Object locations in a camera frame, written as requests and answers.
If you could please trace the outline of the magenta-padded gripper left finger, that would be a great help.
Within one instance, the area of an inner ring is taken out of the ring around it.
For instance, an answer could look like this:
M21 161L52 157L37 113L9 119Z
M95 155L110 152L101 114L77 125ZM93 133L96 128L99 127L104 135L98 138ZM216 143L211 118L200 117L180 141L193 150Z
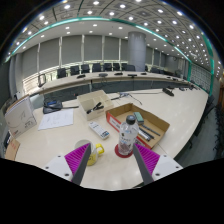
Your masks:
M90 154L91 145L87 143L65 156L56 156L43 169L76 185L80 185Z

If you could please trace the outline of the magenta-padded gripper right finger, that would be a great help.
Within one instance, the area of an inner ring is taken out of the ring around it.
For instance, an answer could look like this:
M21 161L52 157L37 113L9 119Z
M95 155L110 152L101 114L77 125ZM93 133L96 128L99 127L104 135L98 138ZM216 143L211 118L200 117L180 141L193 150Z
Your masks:
M142 145L135 144L133 153L145 185L182 169L182 166L168 155L159 155Z

